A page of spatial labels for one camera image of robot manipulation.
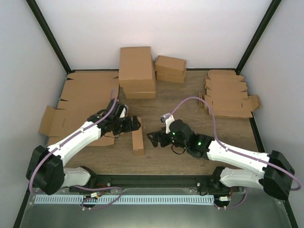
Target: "flattened cardboard box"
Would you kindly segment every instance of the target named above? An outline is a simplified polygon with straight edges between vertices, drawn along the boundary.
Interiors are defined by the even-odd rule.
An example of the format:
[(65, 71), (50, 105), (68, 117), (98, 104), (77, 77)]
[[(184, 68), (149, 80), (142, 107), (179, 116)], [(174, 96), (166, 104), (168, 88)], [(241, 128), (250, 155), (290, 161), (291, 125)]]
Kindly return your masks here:
[[(142, 119), (140, 117), (137, 119), (142, 125)], [(144, 155), (142, 126), (137, 131), (132, 132), (133, 151), (136, 156)]]
[[(261, 102), (257, 95), (250, 95), (248, 96), (248, 99), (223, 99), (199, 93), (199, 97), (207, 102), (212, 108), (215, 116), (251, 118), (251, 112), (261, 107)], [(199, 105), (208, 109), (201, 101), (199, 102)]]
[(168, 75), (164, 73), (157, 72), (157, 80), (167, 81), (167, 82), (176, 82), (176, 83), (184, 83), (186, 77), (186, 69), (182, 76)]
[(210, 76), (212, 75), (237, 75), (234, 70), (209, 70), (208, 76), (211, 79)]
[(205, 94), (212, 97), (247, 99), (244, 77), (231, 70), (210, 70), (205, 82)]
[[(49, 136), (48, 145), (59, 142), (80, 128), (88, 117), (105, 109), (110, 92), (118, 92), (118, 72), (76, 72), (68, 75), (57, 109), (48, 106), (39, 132)], [(102, 137), (89, 146), (114, 144), (114, 138)]]
[(155, 72), (150, 47), (120, 49), (119, 84), (127, 93), (155, 91)]
[(186, 61), (179, 58), (158, 56), (155, 62), (155, 71), (168, 75), (182, 76), (185, 68)]

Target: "cardboard flap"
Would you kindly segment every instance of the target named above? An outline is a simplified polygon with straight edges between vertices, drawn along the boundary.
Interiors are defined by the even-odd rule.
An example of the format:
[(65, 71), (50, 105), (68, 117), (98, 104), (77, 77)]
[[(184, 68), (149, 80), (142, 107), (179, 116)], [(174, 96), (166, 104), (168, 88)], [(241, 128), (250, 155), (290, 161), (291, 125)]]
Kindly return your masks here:
[(213, 91), (210, 89), (206, 89), (205, 94), (212, 97), (228, 97), (231, 99), (247, 99), (248, 93), (247, 92), (235, 92), (235, 91)]
[(254, 111), (261, 107), (261, 101), (257, 95), (250, 95), (248, 99), (242, 100), (242, 105), (245, 109)]
[(212, 81), (220, 80), (220, 81), (232, 81), (232, 82), (242, 82), (244, 81), (244, 76), (242, 75), (208, 75), (208, 78)]
[[(204, 99), (204, 94), (199, 92), (199, 98)], [(201, 100), (199, 100), (199, 106), (202, 106), (203, 108), (208, 109)]]
[(103, 80), (114, 79), (118, 77), (118, 71), (76, 71), (67, 76), (69, 79), (73, 80), (100, 80), (100, 77)]
[(234, 70), (209, 70), (208, 76), (212, 75), (236, 75)]
[(41, 124), (39, 127), (39, 133), (44, 134), (46, 136), (50, 136), (51, 128), (52, 128), (52, 123), (55, 117), (56, 109), (47, 106), (46, 110), (43, 114)]
[(247, 84), (246, 82), (213, 81), (210, 79), (206, 79), (205, 88), (211, 89), (214, 92), (244, 92), (247, 90)]

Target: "white wall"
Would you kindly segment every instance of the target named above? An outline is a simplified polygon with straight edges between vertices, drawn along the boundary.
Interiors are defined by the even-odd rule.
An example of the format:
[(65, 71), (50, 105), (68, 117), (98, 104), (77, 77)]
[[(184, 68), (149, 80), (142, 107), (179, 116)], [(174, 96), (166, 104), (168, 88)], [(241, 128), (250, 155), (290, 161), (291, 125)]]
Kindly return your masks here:
[(66, 77), (25, 0), (0, 2), (0, 223), (13, 227), (28, 180), (46, 106), (55, 105)]
[[(304, 183), (304, 1), (282, 1), (242, 74), (263, 107), (254, 113), (267, 152), (278, 150)], [(291, 192), (304, 227), (304, 189)]]
[(187, 67), (236, 67), (271, 0), (37, 0), (72, 69), (118, 68), (151, 46)]

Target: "white cable tray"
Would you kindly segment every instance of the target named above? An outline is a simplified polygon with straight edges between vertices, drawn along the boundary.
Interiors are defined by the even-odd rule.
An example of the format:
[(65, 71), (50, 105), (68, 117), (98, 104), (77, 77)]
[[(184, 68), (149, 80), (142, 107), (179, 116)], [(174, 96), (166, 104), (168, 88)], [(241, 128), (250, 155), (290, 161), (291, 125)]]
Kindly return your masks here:
[[(103, 195), (100, 198), (88, 199), (85, 204), (108, 204), (112, 202), (117, 196)], [(81, 204), (84, 200), (82, 195), (36, 195), (34, 204)], [(213, 195), (200, 196), (200, 195), (139, 195), (130, 196), (123, 195), (114, 204), (188, 204), (188, 205), (213, 205)]]

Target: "black corner post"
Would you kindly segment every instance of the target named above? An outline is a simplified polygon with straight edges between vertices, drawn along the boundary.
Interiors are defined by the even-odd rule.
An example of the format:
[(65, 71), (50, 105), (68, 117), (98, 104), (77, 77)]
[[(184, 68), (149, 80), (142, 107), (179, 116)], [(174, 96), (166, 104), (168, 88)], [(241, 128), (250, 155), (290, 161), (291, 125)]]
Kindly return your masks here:
[(51, 44), (52, 48), (54, 49), (59, 61), (61, 62), (63, 68), (65, 69), (67, 74), (70, 74), (72, 72), (70, 66), (68, 65), (66, 58), (64, 57), (51, 29), (49, 28), (46, 20), (44, 19), (42, 12), (39, 9), (39, 6), (37, 5), (35, 0), (26, 0), (28, 3), (28, 6), (32, 10), (34, 16), (36, 17), (39, 25), (41, 26), (44, 34), (46, 35), (49, 43)]
[(257, 27), (256, 32), (254, 33), (246, 51), (244, 52), (237, 68), (236, 68), (236, 73), (240, 74), (242, 69), (244, 68), (247, 60), (249, 59), (252, 51), (254, 50), (254, 48), (256, 47), (258, 41), (260, 40), (264, 30), (266, 29), (268, 23), (270, 22), (272, 16), (274, 15), (274, 13), (276, 12), (276, 9), (278, 8), (278, 6), (280, 5), (282, 0), (272, 0), (261, 23), (259, 24), (259, 26)]

